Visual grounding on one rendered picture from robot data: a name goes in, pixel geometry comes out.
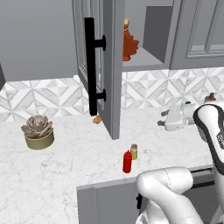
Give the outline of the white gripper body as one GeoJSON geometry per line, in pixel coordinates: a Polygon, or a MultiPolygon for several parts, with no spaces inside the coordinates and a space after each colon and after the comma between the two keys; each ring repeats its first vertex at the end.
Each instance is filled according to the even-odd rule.
{"type": "Polygon", "coordinates": [[[185,105],[172,105],[169,109],[164,126],[167,131],[181,130],[186,125],[185,105]]]}

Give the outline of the yellow-green shaker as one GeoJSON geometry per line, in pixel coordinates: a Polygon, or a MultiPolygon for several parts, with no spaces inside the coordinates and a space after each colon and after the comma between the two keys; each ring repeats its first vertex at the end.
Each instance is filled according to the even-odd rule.
{"type": "Polygon", "coordinates": [[[133,143],[131,145],[130,152],[131,152],[132,160],[136,160],[137,159],[137,144],[133,143]]]}

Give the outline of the red condiment bottle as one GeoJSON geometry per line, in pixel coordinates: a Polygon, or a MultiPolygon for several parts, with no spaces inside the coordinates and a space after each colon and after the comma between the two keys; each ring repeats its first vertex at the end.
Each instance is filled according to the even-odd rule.
{"type": "Polygon", "coordinates": [[[131,164],[132,164],[132,155],[129,150],[127,150],[123,155],[123,166],[122,170],[125,173],[130,173],[131,171],[131,164]]]}

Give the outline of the grey open cabinet door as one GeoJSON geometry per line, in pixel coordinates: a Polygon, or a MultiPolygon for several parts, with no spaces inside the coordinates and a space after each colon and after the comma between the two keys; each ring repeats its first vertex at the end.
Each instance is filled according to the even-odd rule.
{"type": "Polygon", "coordinates": [[[94,19],[94,38],[106,37],[106,51],[95,49],[96,90],[106,90],[106,101],[97,101],[97,116],[110,137],[120,136],[125,0],[72,0],[78,75],[88,91],[84,18],[94,19]]]}

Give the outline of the brown leaf-shaped syrup bottle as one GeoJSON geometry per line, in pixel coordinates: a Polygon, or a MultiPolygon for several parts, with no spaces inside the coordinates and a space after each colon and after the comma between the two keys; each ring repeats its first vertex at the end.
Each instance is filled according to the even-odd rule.
{"type": "Polygon", "coordinates": [[[124,20],[123,27],[123,50],[122,50],[122,60],[129,61],[130,56],[137,53],[138,40],[134,40],[134,37],[130,35],[129,32],[130,21],[128,19],[124,20]]]}

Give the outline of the grey closed cabinet door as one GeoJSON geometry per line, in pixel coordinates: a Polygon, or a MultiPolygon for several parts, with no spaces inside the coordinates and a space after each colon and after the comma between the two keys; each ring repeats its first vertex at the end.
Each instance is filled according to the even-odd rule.
{"type": "Polygon", "coordinates": [[[171,69],[224,67],[224,0],[181,0],[171,69]]]}

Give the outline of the grey base cabinet front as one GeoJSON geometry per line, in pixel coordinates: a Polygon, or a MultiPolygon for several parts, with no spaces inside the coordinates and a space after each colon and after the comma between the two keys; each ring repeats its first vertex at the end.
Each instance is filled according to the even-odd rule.
{"type": "MultiPolygon", "coordinates": [[[[193,186],[184,192],[205,224],[224,224],[218,210],[212,166],[190,169],[193,186]]],[[[77,187],[79,224],[136,224],[148,200],[137,191],[135,178],[77,187]]]]}

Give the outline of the succulent plant in olive pot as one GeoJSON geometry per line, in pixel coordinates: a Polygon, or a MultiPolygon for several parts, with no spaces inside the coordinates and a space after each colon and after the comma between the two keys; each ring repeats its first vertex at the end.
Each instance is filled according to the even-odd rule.
{"type": "Polygon", "coordinates": [[[43,150],[54,142],[53,123],[45,115],[31,116],[21,130],[27,146],[32,150],[43,150]]]}

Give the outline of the grey open wall cabinet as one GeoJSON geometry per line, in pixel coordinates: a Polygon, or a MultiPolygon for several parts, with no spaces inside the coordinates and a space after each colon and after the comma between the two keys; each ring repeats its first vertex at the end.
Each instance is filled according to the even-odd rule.
{"type": "Polygon", "coordinates": [[[138,40],[136,54],[122,63],[124,72],[168,69],[181,0],[125,0],[124,17],[138,40]]]}

